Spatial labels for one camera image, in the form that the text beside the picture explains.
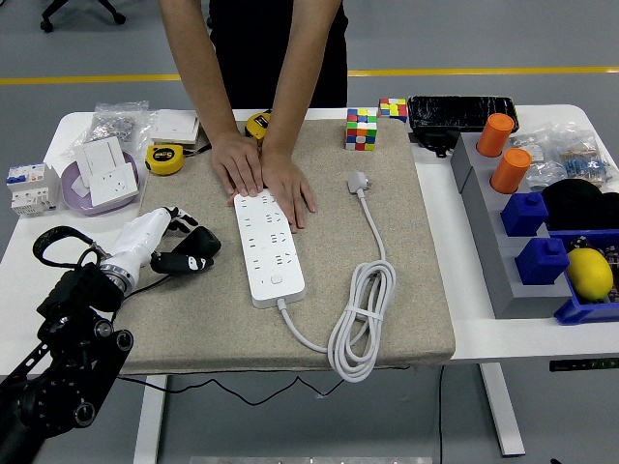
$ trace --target person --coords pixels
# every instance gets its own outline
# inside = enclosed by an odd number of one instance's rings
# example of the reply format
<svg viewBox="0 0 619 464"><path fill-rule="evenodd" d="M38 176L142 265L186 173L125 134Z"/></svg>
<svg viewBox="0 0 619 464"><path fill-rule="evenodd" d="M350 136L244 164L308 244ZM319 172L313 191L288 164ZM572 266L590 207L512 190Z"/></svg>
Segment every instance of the person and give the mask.
<svg viewBox="0 0 619 464"><path fill-rule="evenodd" d="M341 0L159 0L181 80L213 145L211 163L231 201L268 187L292 232L316 202L292 150L309 107L345 107L346 18ZM272 109L262 146L232 109Z"/></svg>

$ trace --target black cable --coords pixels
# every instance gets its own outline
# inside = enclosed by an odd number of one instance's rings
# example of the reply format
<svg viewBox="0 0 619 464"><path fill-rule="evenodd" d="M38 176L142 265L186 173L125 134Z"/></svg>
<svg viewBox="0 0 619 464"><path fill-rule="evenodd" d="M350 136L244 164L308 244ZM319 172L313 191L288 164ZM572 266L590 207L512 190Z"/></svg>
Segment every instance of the black cable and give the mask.
<svg viewBox="0 0 619 464"><path fill-rule="evenodd" d="M183 155L185 157L192 157L193 155L198 155L200 153L204 153L207 150L211 150L213 148L213 145L211 144L211 142L207 143L206 145L203 145L200 148L197 148L195 150L190 150L190 149L183 149Z"/></svg>
<svg viewBox="0 0 619 464"><path fill-rule="evenodd" d="M146 290L150 290L151 288L156 287L156 286L157 286L157 285L159 285L160 283L163 283L164 281L168 280L170 277L171 277L171 275L166 275L165 277L160 278L160 279L159 279L159 280L157 280L156 282L151 283L150 285L146 285L144 288L140 288L139 290L135 290L133 293L130 293L130 294L127 296L127 298L125 299L125 301L126 301L128 298L132 297L133 295L137 295L138 293L145 292ZM110 321L109 321L109 322L111 322L112 324L113 324L113 323L114 323L114 321L116 320L116 316L118 315L118 311L120 311L120 308L119 308L116 312L114 312L114 313L112 314L112 317L111 317L111 319L110 319Z"/></svg>
<svg viewBox="0 0 619 464"><path fill-rule="evenodd" d="M443 372L445 364L441 366L441 375L438 377L438 464L443 464Z"/></svg>
<svg viewBox="0 0 619 464"><path fill-rule="evenodd" d="M275 393L270 394L269 396L267 396L266 398L253 403L251 401L248 401L247 399L245 399L242 395L240 395L239 393L229 389L228 387L222 385L217 379L209 379L206 382L202 382L201 384L196 384L196 385L189 385L187 387L184 387L180 390L172 390L172 389L164 389L162 387L158 387L156 385L153 384L149 384L148 382L144 382L143 380L137 380L137 379L131 379L129 377L117 377L119 380L124 380L126 382L134 382L136 384L140 384L140 385L144 385L146 387L150 387L151 389L155 389L158 390L160 392L165 392L165 393L172 393L172 394L178 394L178 393L183 393L186 392L187 390L191 390L191 389L199 389L201 387L204 387L210 383L215 383L218 387L220 387L222 390L233 394L234 396L236 396L237 398L241 399L244 403L250 405L250 406L260 406L261 404L266 403L267 401L269 401L270 399L272 399L273 397L277 396L278 394L285 392L286 390L292 388L292 386L294 386L294 384L296 384L297 382L301 382L303 385L305 385L306 387L311 388L312 390L314 390L317 394L321 395L321 396L329 396L331 393L333 393L337 387L339 387L341 384L343 384L343 379L340 380L334 387L332 387L329 391L327 391L326 393L323 393L322 391L318 390L316 387L314 387L313 385L309 384L308 382L306 382L305 380L303 380L301 377L299 377L297 375L297 377L286 387L279 389L278 391L276 391Z"/></svg>
<svg viewBox="0 0 619 464"><path fill-rule="evenodd" d="M150 290L151 288L156 287L157 285L159 285L160 283L163 283L164 281L168 280L169 278L171 278L171 275L166 275L165 277L160 278L156 282L151 283L150 285L146 285L144 288L140 288L139 290L135 290L133 293L130 293L125 300L127 300L130 297L132 297L133 295L137 295L138 293L142 293L142 292L145 292L146 290Z"/></svg>

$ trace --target plastic bag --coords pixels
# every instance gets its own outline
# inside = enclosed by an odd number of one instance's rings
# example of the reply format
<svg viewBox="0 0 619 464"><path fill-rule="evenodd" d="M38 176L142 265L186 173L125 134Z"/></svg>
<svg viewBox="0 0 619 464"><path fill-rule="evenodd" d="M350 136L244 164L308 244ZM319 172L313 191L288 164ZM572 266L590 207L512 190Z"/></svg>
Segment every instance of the plastic bag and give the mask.
<svg viewBox="0 0 619 464"><path fill-rule="evenodd" d="M123 152L135 159L143 159L150 140L151 128L157 112L148 111L147 101L108 104L97 103L90 127L63 153L63 158L74 159L79 145L109 137L118 137Z"/></svg>
<svg viewBox="0 0 619 464"><path fill-rule="evenodd" d="M532 190L544 189L562 179L584 179L598 188L606 181L595 134L575 123L548 123L531 133L511 137L510 142L533 158L526 173Z"/></svg>
<svg viewBox="0 0 619 464"><path fill-rule="evenodd" d="M540 191L546 187L567 179L568 172L553 144L551 126L546 125L531 133L515 135L510 144L526 150L533 161L525 174L529 188Z"/></svg>

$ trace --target rubik's cube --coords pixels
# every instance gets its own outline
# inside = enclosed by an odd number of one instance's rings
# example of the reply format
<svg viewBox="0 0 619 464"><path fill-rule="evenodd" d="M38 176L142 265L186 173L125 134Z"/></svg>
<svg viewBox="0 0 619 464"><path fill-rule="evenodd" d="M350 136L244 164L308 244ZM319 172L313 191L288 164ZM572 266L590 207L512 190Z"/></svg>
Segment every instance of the rubik's cube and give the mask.
<svg viewBox="0 0 619 464"><path fill-rule="evenodd" d="M403 123L408 118L406 99L379 99L378 116L381 118L400 119Z"/></svg>
<svg viewBox="0 0 619 464"><path fill-rule="evenodd" d="M346 150L371 151L376 144L376 115L366 108L348 108Z"/></svg>

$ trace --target blue block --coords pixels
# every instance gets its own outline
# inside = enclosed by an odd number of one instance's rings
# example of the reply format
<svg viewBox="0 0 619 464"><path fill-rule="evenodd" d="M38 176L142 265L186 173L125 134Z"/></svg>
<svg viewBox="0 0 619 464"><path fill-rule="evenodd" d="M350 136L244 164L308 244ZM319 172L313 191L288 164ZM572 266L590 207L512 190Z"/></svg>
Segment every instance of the blue block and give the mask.
<svg viewBox="0 0 619 464"><path fill-rule="evenodd" d="M548 218L548 209L541 193L514 193L501 218L508 236L534 237Z"/></svg>
<svg viewBox="0 0 619 464"><path fill-rule="evenodd" d="M561 239L533 238L516 257L524 285L551 285L569 265Z"/></svg>

